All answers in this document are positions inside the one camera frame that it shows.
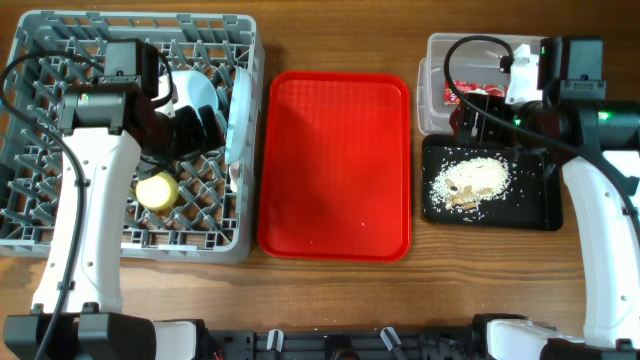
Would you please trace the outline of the red snack wrapper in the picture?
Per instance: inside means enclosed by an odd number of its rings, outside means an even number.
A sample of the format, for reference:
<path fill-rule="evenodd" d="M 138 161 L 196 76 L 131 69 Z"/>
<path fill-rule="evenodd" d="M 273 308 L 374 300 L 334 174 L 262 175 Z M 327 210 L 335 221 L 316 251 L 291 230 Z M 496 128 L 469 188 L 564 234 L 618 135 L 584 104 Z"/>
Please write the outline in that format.
<path fill-rule="evenodd" d="M 507 85 L 479 84 L 459 80 L 455 80 L 454 85 L 463 94 L 477 93 L 482 95 L 504 97 L 508 90 Z M 458 105 L 460 103 L 460 100 L 454 94 L 452 87 L 448 83 L 445 83 L 443 102 L 445 105 Z"/>

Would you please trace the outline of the light blue bowl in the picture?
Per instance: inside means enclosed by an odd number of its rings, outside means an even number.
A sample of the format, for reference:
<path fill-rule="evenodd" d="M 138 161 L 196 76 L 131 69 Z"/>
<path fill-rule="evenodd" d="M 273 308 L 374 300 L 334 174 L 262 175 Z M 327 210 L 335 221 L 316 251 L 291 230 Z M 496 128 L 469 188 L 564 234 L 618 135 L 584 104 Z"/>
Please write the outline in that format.
<path fill-rule="evenodd" d="M 172 99 L 156 111 L 173 117 L 177 110 L 192 107 L 196 112 L 200 108 L 210 106 L 218 109 L 218 96 L 209 78 L 194 70 L 175 71 L 172 73 Z"/>

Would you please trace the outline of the yellow plastic cup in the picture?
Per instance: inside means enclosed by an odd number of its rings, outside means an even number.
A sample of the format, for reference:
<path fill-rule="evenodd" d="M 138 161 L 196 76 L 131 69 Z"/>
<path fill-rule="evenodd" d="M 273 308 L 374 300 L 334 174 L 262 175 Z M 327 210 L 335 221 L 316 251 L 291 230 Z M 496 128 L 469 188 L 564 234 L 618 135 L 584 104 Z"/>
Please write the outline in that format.
<path fill-rule="evenodd" d="M 170 208 L 176 202 L 178 194 L 177 181 L 166 172 L 140 180 L 135 187 L 136 199 L 150 210 Z"/>

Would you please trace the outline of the light blue plate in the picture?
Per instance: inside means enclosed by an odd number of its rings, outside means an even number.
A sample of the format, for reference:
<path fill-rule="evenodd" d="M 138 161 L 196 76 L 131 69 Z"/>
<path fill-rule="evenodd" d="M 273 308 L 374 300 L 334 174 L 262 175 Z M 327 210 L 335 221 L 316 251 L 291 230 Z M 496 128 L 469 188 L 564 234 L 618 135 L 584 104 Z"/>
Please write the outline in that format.
<path fill-rule="evenodd" d="M 237 68 L 226 131 L 225 163 L 227 165 L 238 161 L 242 155 L 250 117 L 250 106 L 250 74 L 243 68 Z"/>

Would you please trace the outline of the rice and food scraps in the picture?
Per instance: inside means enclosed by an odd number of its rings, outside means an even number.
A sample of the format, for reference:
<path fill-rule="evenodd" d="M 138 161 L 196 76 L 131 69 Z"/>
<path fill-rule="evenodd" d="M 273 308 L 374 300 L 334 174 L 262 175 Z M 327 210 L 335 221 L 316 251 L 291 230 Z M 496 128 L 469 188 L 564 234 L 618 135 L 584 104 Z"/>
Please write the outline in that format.
<path fill-rule="evenodd" d="M 483 205 L 505 200 L 511 175 L 501 159 L 473 158 L 445 164 L 429 182 L 430 205 L 438 215 L 461 215 L 466 222 L 485 216 Z"/>

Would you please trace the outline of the white plastic fork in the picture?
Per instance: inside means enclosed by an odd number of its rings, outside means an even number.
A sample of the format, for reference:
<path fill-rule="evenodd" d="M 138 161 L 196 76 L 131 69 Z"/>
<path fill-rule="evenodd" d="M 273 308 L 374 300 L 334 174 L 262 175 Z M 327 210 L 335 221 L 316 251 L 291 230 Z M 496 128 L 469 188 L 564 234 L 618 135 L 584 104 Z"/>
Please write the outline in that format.
<path fill-rule="evenodd" d="M 229 172 L 229 188 L 233 193 L 238 192 L 239 180 L 241 175 L 240 163 L 234 162 L 228 167 Z"/>

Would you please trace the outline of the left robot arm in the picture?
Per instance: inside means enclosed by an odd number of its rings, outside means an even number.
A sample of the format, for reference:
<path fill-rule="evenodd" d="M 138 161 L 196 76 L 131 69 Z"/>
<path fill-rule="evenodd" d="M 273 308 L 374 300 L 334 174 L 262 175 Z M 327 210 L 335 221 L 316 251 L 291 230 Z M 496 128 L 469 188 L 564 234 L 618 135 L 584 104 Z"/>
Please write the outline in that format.
<path fill-rule="evenodd" d="M 4 325 L 21 359 L 220 359 L 200 319 L 154 322 L 122 311 L 121 243 L 138 165 L 218 149 L 224 133 L 209 108 L 165 115 L 159 78 L 171 71 L 155 46 L 108 42 L 94 79 L 69 87 L 49 138 L 63 155 L 62 184 L 47 267 L 26 315 Z"/>

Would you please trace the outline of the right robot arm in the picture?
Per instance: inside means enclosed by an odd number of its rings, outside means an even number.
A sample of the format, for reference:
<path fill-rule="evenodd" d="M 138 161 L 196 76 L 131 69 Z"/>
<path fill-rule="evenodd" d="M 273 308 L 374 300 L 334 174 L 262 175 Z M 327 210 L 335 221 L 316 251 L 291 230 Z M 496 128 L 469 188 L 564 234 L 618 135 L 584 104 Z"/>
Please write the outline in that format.
<path fill-rule="evenodd" d="M 636 359 L 639 356 L 639 104 L 609 101 L 602 77 L 603 42 L 561 36 L 540 41 L 537 56 L 503 39 L 465 36 L 447 51 L 443 70 L 454 83 L 454 52 L 474 40 L 503 47 L 509 74 L 499 110 L 454 88 L 456 135 L 470 111 L 514 139 L 567 156 L 562 166 L 579 227 L 586 284 L 580 337 L 563 335 L 515 315 L 474 318 L 486 359 Z"/>

